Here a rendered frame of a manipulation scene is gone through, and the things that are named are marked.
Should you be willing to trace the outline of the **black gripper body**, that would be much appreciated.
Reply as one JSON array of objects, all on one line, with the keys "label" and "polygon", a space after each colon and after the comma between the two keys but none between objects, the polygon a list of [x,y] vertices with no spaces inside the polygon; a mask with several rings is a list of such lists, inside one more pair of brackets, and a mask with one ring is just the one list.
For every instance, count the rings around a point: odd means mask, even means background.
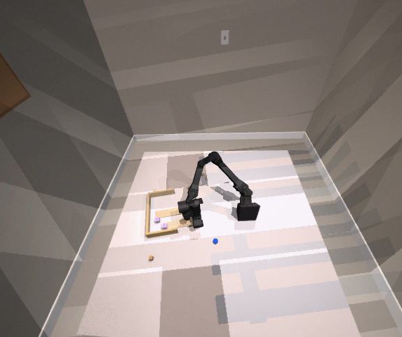
[{"label": "black gripper body", "polygon": [[[194,229],[203,227],[203,220],[201,220],[201,208],[198,211],[193,211],[193,210],[191,210],[191,211],[194,215],[194,221],[192,221]],[[198,220],[198,219],[200,219],[200,220]]]}]

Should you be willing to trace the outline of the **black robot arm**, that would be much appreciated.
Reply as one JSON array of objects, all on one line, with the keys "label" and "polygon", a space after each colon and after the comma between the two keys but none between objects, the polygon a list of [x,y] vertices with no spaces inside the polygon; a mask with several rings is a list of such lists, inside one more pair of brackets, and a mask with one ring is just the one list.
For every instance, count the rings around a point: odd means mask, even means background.
[{"label": "black robot arm", "polygon": [[187,198],[184,201],[178,201],[178,210],[179,213],[182,214],[182,217],[188,221],[193,218],[194,215],[191,210],[198,211],[200,209],[200,204],[203,204],[202,198],[195,199],[198,197],[199,193],[199,181],[201,179],[201,174],[203,171],[203,167],[205,164],[212,162],[216,166],[218,166],[224,174],[233,182],[234,188],[236,191],[240,193],[240,204],[242,206],[252,205],[252,195],[253,191],[249,188],[249,186],[238,179],[236,175],[227,167],[227,165],[223,162],[221,156],[218,152],[211,152],[207,157],[198,161],[196,172],[194,174],[193,182],[187,192]]}]

